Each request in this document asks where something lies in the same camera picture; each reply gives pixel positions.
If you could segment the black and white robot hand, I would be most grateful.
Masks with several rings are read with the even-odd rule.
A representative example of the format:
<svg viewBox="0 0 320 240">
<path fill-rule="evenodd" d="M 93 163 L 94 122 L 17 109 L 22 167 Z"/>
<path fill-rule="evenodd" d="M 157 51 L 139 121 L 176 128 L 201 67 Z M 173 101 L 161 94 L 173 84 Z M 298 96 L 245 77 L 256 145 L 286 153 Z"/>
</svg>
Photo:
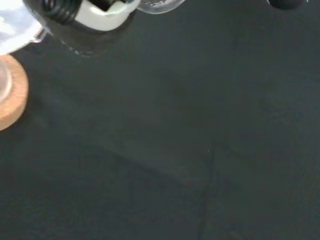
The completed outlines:
<svg viewBox="0 0 320 240">
<path fill-rule="evenodd" d="M 41 7 L 47 17 L 59 24 L 77 22 L 108 32 L 120 27 L 136 10 L 159 15 L 182 3 L 182 0 L 42 0 Z"/>
</svg>

